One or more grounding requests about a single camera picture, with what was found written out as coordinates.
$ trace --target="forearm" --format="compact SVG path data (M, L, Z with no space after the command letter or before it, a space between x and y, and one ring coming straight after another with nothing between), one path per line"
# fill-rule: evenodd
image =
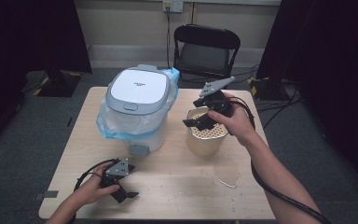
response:
M281 164L272 151L256 133L240 137L247 148L255 169L261 179L271 188L319 211L314 200L301 183ZM319 223L313 217L266 192L275 217L281 223Z
M83 206L83 203L77 200L74 194L71 194L60 204L46 223L66 224L72 219L81 206Z

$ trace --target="small waste bin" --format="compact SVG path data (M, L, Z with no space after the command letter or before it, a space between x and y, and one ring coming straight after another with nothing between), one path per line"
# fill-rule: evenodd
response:
M101 101L97 125L106 138L125 140L131 155L162 146L167 113L178 92L179 71L140 64L119 73Z

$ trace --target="table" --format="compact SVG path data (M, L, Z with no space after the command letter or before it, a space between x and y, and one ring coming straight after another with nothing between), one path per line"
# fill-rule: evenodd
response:
M251 93L226 92L245 100L255 115L257 132L267 143ZM123 141L105 139L100 134L96 118L105 93L106 87L89 90L48 188L57 190L58 195L44 199L39 216L49 218L72 193L76 180L94 164L112 158L129 158L136 168L120 180L120 184L126 191L140 194L123 203L117 203L110 195L102 197L96 203L82 207L77 218L274 218L264 191L252 176L250 157L234 136L228 135L219 151L209 159L200 158L187 148L187 127L182 119L194 108L192 102L199 98L200 90L179 90L177 100L168 112L168 134L163 146L144 158L131 156Z

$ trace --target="beige basket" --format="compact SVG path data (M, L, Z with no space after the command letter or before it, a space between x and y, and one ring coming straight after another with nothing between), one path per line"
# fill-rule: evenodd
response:
M208 107L199 107L188 111L187 119L197 119L208 112ZM188 148L201 157L212 156L222 145L228 134L223 124L215 124L211 130L200 131L196 127L187 129L186 143Z

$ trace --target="hand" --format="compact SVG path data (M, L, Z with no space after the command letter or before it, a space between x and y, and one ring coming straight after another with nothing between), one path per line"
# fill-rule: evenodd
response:
M119 189L119 185L112 185L103 189L100 187L103 169L110 164L112 164L112 162L104 163L95 168L93 171L94 174L73 193L81 204L94 203L102 196L113 193Z
M234 95L226 92L225 96L227 98L234 97ZM208 111L208 116L216 122L224 124L228 130L238 138L238 141L243 146L246 146L247 141L250 139L249 137L255 133L255 129L253 128L246 111L240 105L233 104L232 109L233 115L231 118L213 110Z

